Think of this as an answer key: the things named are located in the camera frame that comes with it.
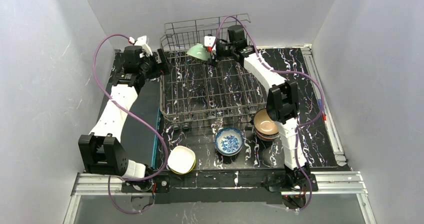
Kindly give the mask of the green celadon bowl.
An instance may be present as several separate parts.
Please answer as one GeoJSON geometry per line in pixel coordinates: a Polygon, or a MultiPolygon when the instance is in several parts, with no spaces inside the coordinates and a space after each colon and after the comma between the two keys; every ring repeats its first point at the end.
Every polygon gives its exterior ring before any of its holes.
{"type": "Polygon", "coordinates": [[[207,51],[207,48],[201,43],[197,43],[192,46],[186,54],[202,61],[208,61],[211,58],[211,53],[207,51]]]}

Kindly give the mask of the blue floral bowl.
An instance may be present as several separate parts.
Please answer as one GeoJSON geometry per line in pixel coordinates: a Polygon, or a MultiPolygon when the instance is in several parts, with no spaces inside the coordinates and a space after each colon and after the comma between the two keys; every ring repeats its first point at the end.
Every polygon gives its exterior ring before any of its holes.
{"type": "Polygon", "coordinates": [[[234,127],[226,127],[218,131],[214,140],[215,149],[223,156],[238,154],[244,144],[242,132],[234,127]]]}

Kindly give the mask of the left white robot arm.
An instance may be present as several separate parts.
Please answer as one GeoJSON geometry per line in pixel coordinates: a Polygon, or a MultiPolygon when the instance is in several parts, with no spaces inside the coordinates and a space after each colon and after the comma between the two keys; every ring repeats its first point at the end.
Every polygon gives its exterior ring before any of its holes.
{"type": "Polygon", "coordinates": [[[89,134],[80,136],[78,147],[87,173],[145,180],[147,166],[129,159],[121,145],[122,130],[145,82],[170,74],[170,62],[163,49],[149,54],[139,45],[125,47],[122,56],[106,106],[89,134]]]}

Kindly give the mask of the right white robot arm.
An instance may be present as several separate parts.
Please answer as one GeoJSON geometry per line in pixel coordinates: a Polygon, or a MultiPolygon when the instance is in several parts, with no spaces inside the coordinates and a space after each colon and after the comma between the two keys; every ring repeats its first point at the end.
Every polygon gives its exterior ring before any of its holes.
{"type": "Polygon", "coordinates": [[[306,158],[296,141],[299,116],[298,85],[278,74],[259,53],[241,24],[227,28],[227,39],[221,39],[221,31],[206,35],[203,45],[208,60],[215,62],[232,58],[252,74],[266,90],[266,112],[278,128],[284,152],[284,166],[290,170],[304,170],[306,158]]]}

